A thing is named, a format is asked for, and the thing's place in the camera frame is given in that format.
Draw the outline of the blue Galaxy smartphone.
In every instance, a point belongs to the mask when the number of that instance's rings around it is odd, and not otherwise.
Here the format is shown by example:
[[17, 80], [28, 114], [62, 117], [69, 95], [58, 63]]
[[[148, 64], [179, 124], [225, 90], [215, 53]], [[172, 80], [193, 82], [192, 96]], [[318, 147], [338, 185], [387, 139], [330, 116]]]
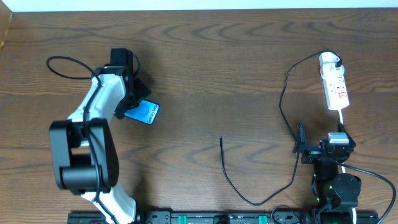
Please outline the blue Galaxy smartphone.
[[124, 115], [127, 118], [152, 125], [158, 115], [160, 105], [151, 101], [142, 100], [138, 107], [127, 110]]

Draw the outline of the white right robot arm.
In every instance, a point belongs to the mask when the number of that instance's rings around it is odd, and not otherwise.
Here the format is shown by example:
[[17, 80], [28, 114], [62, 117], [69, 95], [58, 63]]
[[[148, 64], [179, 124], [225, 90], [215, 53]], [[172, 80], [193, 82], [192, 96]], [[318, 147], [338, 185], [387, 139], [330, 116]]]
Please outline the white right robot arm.
[[304, 126], [300, 124], [294, 152], [302, 156], [302, 164], [313, 165], [312, 190], [317, 205], [307, 211], [304, 223], [357, 223], [358, 197], [361, 179], [344, 171], [339, 166], [347, 161], [356, 143], [342, 124], [338, 130], [328, 133], [318, 146], [309, 146]]

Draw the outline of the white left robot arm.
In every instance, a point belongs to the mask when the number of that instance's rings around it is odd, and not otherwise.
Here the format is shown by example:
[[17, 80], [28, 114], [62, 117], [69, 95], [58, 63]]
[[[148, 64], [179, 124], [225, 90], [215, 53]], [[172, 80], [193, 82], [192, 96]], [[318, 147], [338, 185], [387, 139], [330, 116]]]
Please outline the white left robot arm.
[[109, 124], [147, 104], [151, 123], [159, 107], [146, 102], [151, 91], [125, 65], [93, 71], [80, 106], [49, 128], [53, 169], [60, 189], [91, 201], [106, 223], [134, 223], [137, 203], [119, 183], [119, 159]]

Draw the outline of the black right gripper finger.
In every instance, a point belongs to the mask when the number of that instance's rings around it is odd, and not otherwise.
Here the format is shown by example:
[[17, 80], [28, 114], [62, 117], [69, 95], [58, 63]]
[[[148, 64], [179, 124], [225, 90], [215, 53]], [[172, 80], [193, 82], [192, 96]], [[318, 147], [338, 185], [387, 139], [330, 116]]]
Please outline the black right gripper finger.
[[345, 129], [344, 125], [342, 123], [339, 123], [337, 125], [337, 130], [339, 133], [345, 133], [347, 138], [348, 138], [348, 144], [352, 147], [356, 147], [355, 141], [352, 139], [352, 137], [348, 134], [347, 130]]
[[301, 153], [307, 149], [307, 140], [305, 137], [305, 130], [302, 123], [298, 126], [297, 138], [293, 148], [293, 153]]

